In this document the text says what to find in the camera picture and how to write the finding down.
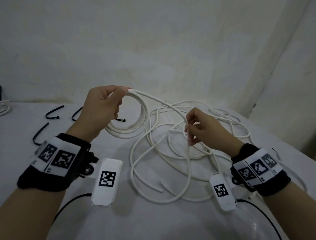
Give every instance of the white table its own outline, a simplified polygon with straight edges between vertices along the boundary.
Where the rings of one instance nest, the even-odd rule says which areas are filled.
[[[29,165],[28,158],[37,148],[32,142],[33,135],[47,122],[50,124],[39,135],[37,142],[43,142],[52,135],[65,132],[73,123],[71,115],[81,107],[78,104],[66,104],[64,108],[51,115],[59,115],[59,120],[47,120],[45,114],[60,105],[11,103],[13,110],[0,117],[0,204],[16,188],[18,177]],[[241,119],[251,131],[256,145],[264,147],[272,155],[274,151],[271,148],[277,150],[284,162],[306,182],[309,194],[316,199],[314,177],[316,163],[312,159],[238,113],[228,108],[224,109]],[[139,112],[139,104],[132,102],[121,106],[120,117],[126,118],[131,123]],[[166,122],[179,118],[173,113],[163,115],[162,120]],[[157,140],[158,135],[161,135],[165,129],[157,130],[154,133],[154,140]],[[129,154],[136,139],[118,139],[102,131],[92,142],[91,150],[98,158],[108,157],[123,161],[115,203],[111,207],[92,206],[88,197],[74,201],[60,214],[47,239],[251,239],[251,218],[255,218],[257,227],[261,229],[265,238],[278,239],[264,216],[246,203],[240,203],[240,210],[235,213],[223,214],[214,198],[202,203],[180,199],[171,204],[157,205],[138,196],[130,184],[129,177]],[[181,141],[183,141],[181,136],[174,137],[174,142],[178,143],[175,145],[177,148],[181,149]],[[148,148],[149,144],[144,139],[136,148],[134,156],[139,156]],[[227,165],[227,170],[229,163],[226,161],[223,163]],[[209,170],[206,169],[209,165],[206,160],[194,162],[193,173],[208,174]],[[185,185],[186,177],[167,165],[154,151],[145,156],[137,169],[145,179],[157,186],[160,179],[164,179],[176,192]],[[67,190],[62,206],[77,195],[91,193],[93,184],[93,179],[75,180]],[[168,193],[156,193],[142,185],[141,188],[157,198],[172,197]],[[207,183],[192,181],[187,194],[190,197],[202,197],[208,191]],[[245,196],[244,193],[245,191],[240,187],[234,189],[234,194],[239,198]],[[252,202],[276,223],[258,197]],[[286,239],[277,223],[276,226],[283,239]]]

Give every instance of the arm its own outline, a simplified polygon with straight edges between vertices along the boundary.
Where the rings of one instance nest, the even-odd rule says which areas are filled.
[[[215,118],[197,108],[192,109],[186,118],[188,125],[185,128],[189,132],[191,146],[203,142],[230,157],[239,154],[244,143],[230,134]],[[316,202],[296,184],[290,182],[276,194],[263,199],[289,239],[315,239]]]
[[[118,117],[119,105],[127,91],[127,87],[119,86],[91,89],[78,120],[66,133],[91,142]],[[46,239],[65,192],[16,189],[0,208],[0,239]]]

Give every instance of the white plastic device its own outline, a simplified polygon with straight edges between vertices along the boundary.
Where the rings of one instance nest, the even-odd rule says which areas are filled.
[[[222,173],[212,175],[210,184],[216,200],[224,211],[236,209],[237,203]]]
[[[109,206],[115,200],[123,162],[121,160],[105,158],[101,164],[94,166],[94,173],[89,176],[96,178],[91,195],[94,205]]]

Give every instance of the white cable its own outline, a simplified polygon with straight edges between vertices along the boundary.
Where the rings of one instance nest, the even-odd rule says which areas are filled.
[[[209,105],[203,103],[203,102],[200,102],[198,100],[187,100],[187,101],[182,101],[182,102],[178,102],[178,103],[174,103],[174,104],[168,104],[156,97],[153,97],[149,94],[146,94],[144,92],[141,92],[141,91],[138,91],[138,90],[134,90],[134,89],[129,89],[128,90],[128,93],[126,94],[127,96],[130,96],[130,97],[133,97],[135,98],[140,104],[141,104],[141,113],[140,113],[140,116],[139,118],[137,119],[137,121],[128,126],[128,127],[124,127],[124,128],[120,128],[120,127],[117,127],[115,125],[113,125],[112,123],[110,123],[106,128],[105,130],[110,133],[112,136],[115,136],[115,137],[118,137],[118,138],[123,138],[123,139],[128,139],[128,138],[133,138],[133,137],[136,137],[140,134],[141,137],[135,142],[135,144],[133,145],[132,149],[131,149],[131,152],[130,152],[130,164],[131,164],[131,180],[132,180],[132,184],[133,186],[135,187],[135,189],[138,191],[138,193],[140,195],[142,195],[144,198],[146,198],[147,200],[151,201],[151,202],[154,202],[154,203],[158,203],[158,204],[165,204],[165,203],[171,203],[171,202],[174,202],[176,201],[177,199],[181,198],[183,200],[187,200],[187,201],[191,201],[191,202],[201,202],[201,201],[206,201],[206,200],[209,200],[212,196],[213,196],[213,193],[211,193],[210,195],[208,196],[205,196],[205,197],[202,197],[202,198],[188,198],[188,197],[185,197],[184,194],[186,193],[189,185],[190,185],[190,180],[191,178],[193,179],[196,179],[196,180],[199,180],[199,181],[204,181],[204,182],[208,182],[209,181],[209,177],[207,178],[203,178],[203,177],[200,177],[200,176],[194,176],[191,174],[191,163],[190,161],[191,160],[199,160],[205,156],[207,156],[209,158],[209,161],[210,163],[213,165],[214,169],[218,172],[221,172],[221,168],[220,168],[220,164],[218,162],[218,159],[217,159],[217,156],[218,157],[221,157],[227,161],[230,161],[231,162],[231,159],[227,156],[224,156],[224,155],[220,155],[220,154],[215,154],[213,152],[212,149],[210,149],[209,147],[207,147],[205,144],[203,143],[200,143],[199,145],[201,146],[201,148],[198,148],[196,145],[193,146],[196,150],[198,150],[201,154],[198,154],[196,156],[190,156],[189,154],[189,145],[187,145],[187,149],[186,149],[186,154],[185,156],[182,155],[181,153],[179,153],[173,146],[172,146],[172,142],[170,141],[170,133],[176,133],[176,134],[183,134],[183,136],[188,139],[188,136],[187,134],[184,132],[184,124],[187,123],[187,120],[185,118],[185,116],[182,114],[183,113],[188,113],[189,110],[192,109],[192,106],[185,106],[185,105],[181,105],[183,103],[186,103],[186,102],[197,102],[197,103],[200,103],[200,104],[203,104],[206,106],[208,112],[205,112],[206,114],[208,115],[211,115],[213,116],[215,119],[219,120],[219,121],[223,121],[225,123],[228,123],[230,125],[230,128],[231,128],[231,133],[239,138],[239,139],[245,139],[245,138],[249,138],[249,141],[253,144],[253,140],[251,138],[251,133],[250,131],[247,129],[246,126],[244,126],[240,119],[235,117],[235,116],[232,116],[229,112],[223,110],[223,109],[220,109],[220,108],[211,108]],[[162,106],[159,106],[158,108],[152,110],[152,111],[149,111],[149,108],[146,104],[146,102],[144,101],[144,99],[141,97],[142,96],[145,96],[145,97],[148,97],[150,99],[153,99],[161,104],[163,104]],[[163,124],[159,124],[158,125],[158,114],[159,113],[163,113],[163,112],[169,112],[169,111],[175,111],[176,113],[178,113],[182,118],[183,120],[174,124],[174,123],[163,123]],[[151,118],[150,116],[152,115],[156,115],[156,121],[155,121],[155,124],[152,125],[152,122],[151,122]],[[153,141],[152,139],[152,132],[161,127],[161,126],[165,126],[165,125],[171,125],[171,129],[169,129],[167,131],[167,133],[165,135],[163,135],[156,143]],[[236,136],[235,135],[235,132],[234,132],[234,125],[239,125],[245,132],[246,132],[246,135],[243,135],[243,136]],[[133,152],[134,152],[134,149],[135,147],[137,146],[137,144],[144,138],[146,137],[148,143],[151,145],[151,148],[149,148],[146,152],[144,152],[141,156],[139,156],[136,161],[133,161]],[[158,144],[164,140],[165,138],[167,138],[167,142],[168,142],[168,146],[170,147],[170,149],[172,150],[172,152],[176,155],[176,156],[172,156],[172,155],[168,155],[164,152],[162,152],[159,148],[158,148]],[[149,196],[147,196],[146,194],[144,194],[140,189],[139,187],[137,186],[137,184],[135,183],[135,180],[134,180],[134,174],[137,176],[137,178],[143,183],[145,184],[146,186],[148,186],[149,188],[155,190],[155,191],[158,191],[160,193],[162,193],[164,190],[162,188],[159,188],[157,186],[154,186],[152,183],[149,183],[148,181],[146,181],[135,169],[137,163],[150,151],[150,150],[154,150],[164,161],[166,161],[170,166],[172,166],[173,168],[175,168],[177,171],[181,172],[182,174],[188,176],[188,180],[186,182],[186,185],[185,187],[183,188],[183,190],[179,193],[179,194],[176,194],[172,189],[170,189],[162,180],[160,180],[160,184],[161,186],[166,189],[169,193],[171,193],[172,195],[174,195],[175,197],[171,198],[171,199],[168,199],[168,200],[157,200],[157,199],[153,199]],[[172,158],[172,159],[178,159],[178,160],[186,160],[187,162],[187,169],[186,170],[183,170],[180,165],[174,161],[171,161],[169,160],[169,158]],[[298,178],[305,190],[307,191],[307,187],[306,187],[306,184],[304,183],[304,181],[297,175],[295,174],[291,169],[290,171],[293,173],[293,175],[295,175],[296,178]],[[256,196],[256,192],[255,193],[250,193],[249,194],[249,197],[250,198],[253,198]]]
[[[10,106],[4,105],[3,103],[10,102],[9,100],[0,101],[0,116],[7,114],[10,111]]]

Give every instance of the wrist-mounted device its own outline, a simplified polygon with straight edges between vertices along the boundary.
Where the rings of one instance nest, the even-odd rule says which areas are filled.
[[[270,196],[286,187],[291,179],[265,149],[246,143],[232,158],[230,169],[234,184],[244,184],[250,191]]]
[[[30,166],[19,177],[18,188],[49,192],[67,189],[78,176],[93,173],[90,163],[99,159],[89,152],[91,144],[61,133],[42,145],[30,157]]]

